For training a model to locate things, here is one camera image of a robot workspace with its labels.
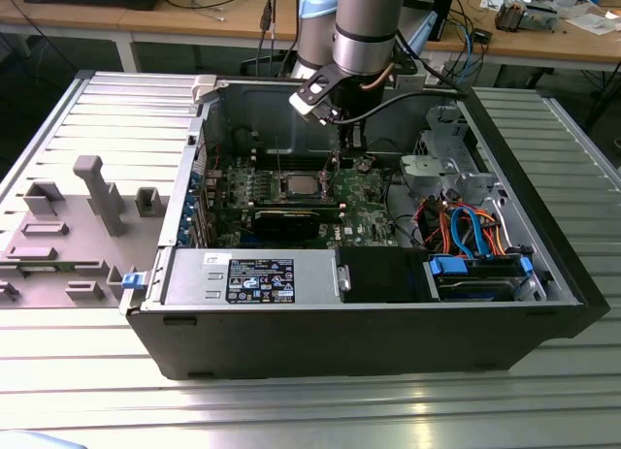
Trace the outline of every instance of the blue latch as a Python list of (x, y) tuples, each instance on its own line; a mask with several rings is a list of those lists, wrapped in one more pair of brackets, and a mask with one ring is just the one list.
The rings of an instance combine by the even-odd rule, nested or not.
[(123, 286), (123, 289), (146, 289), (147, 272), (125, 274), (120, 285)]
[(459, 257), (436, 257), (429, 264), (433, 275), (468, 274), (468, 267), (464, 259)]
[(527, 257), (520, 258), (520, 265), (522, 265), (522, 268), (526, 274), (533, 272), (533, 264)]

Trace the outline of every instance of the wooden table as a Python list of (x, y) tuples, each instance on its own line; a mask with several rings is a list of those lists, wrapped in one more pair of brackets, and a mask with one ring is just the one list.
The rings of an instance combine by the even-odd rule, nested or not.
[[(553, 32), (520, 30), (504, 32), (497, 30), (495, 12), (479, 8), (481, 0), (460, 0), (468, 17), (476, 27), (492, 32), (492, 42), (485, 59), (498, 64), (519, 64), (540, 67), (585, 68), (586, 64), (608, 65), (614, 69), (621, 59), (621, 33), (610, 32), (594, 35), (564, 20), (560, 20)], [(618, 5), (621, 0), (602, 0), (602, 5)], [(453, 8), (459, 10), (454, 2)], [(464, 47), (454, 26), (448, 26), (440, 42), (430, 42), (426, 49), (455, 51)]]
[[(220, 22), (201, 14), (175, 8), (160, 1), (154, 11), (70, 5), (31, 5), (16, 0), (19, 7), (51, 36), (111, 40), (123, 69), (139, 70), (133, 44), (152, 42), (194, 46), (256, 48), (260, 36), (259, 18), (265, 0), (239, 0), (224, 6)], [(188, 0), (173, 0), (183, 6)], [(224, 0), (201, 0), (206, 4)], [(493, 33), (486, 61), (497, 64), (557, 67), (567, 69), (612, 70), (621, 59), (621, 34), (596, 36), (561, 21), (551, 32), (519, 31), (507, 33), (494, 27), (494, 13), (482, 11), (480, 0), (461, 0), (477, 27)], [(602, 4), (621, 7), (621, 0)], [(295, 0), (278, 0), (276, 48), (287, 48), (295, 37)], [(0, 0), (0, 31), (36, 34), (9, 0)], [(456, 29), (448, 26), (440, 42), (429, 42), (425, 54), (442, 64), (463, 49)]]

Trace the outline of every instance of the white sticker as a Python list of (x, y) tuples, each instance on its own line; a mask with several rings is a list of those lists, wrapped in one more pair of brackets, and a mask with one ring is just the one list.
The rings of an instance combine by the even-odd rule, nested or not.
[(207, 252), (203, 257), (203, 265), (228, 265), (233, 255), (223, 252)]
[(23, 272), (55, 272), (56, 267), (19, 267)]

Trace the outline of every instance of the power supply label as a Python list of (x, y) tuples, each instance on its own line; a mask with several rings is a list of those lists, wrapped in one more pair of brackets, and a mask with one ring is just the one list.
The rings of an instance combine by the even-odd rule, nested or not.
[(226, 301), (229, 304), (293, 304), (293, 260), (231, 260)]

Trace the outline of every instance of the motherboard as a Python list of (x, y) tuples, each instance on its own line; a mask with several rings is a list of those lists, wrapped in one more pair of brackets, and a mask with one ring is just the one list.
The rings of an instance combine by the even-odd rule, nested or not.
[(397, 245), (383, 199), (382, 168), (369, 163), (359, 161), (351, 168), (330, 171), (279, 171), (257, 167), (254, 157), (223, 159), (218, 170), (206, 172), (192, 245), (316, 249)]

